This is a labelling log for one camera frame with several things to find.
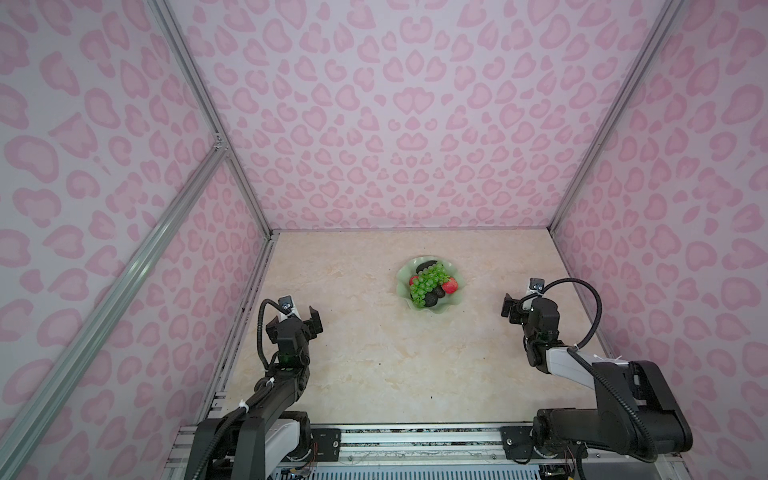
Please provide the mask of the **green grape bunch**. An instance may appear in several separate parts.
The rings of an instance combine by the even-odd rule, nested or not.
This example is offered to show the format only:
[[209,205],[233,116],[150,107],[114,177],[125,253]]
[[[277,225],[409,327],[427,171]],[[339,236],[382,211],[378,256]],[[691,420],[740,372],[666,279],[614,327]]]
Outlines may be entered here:
[[424,295],[428,292],[434,293],[435,287],[438,285],[441,286],[450,277],[445,265],[441,261],[438,261],[436,265],[428,270],[424,270],[420,274],[415,273],[414,275],[418,275],[419,279],[413,285],[409,285],[408,283],[408,286],[410,299],[413,305],[417,308],[425,308]]

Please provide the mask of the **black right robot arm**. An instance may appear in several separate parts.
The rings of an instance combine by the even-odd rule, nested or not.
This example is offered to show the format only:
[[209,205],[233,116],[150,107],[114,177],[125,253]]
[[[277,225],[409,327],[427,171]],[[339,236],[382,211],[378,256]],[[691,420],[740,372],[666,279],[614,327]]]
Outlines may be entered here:
[[653,463],[692,448],[689,423],[655,363],[604,359],[566,345],[559,338],[557,303],[537,294],[506,296],[501,315],[521,326],[532,368],[591,389],[596,401],[593,408],[542,408],[530,426],[503,428],[508,459],[571,452],[582,460],[593,448]]

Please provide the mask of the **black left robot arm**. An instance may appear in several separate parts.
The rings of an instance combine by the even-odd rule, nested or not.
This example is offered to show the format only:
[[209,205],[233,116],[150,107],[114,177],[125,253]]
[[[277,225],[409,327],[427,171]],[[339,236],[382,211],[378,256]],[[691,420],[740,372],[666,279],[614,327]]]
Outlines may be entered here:
[[312,450],[308,414],[293,412],[310,377],[309,342],[323,332],[319,312],[303,320],[281,311],[266,325],[278,347],[254,393],[221,418],[198,424],[186,479],[266,479],[284,459],[307,459]]

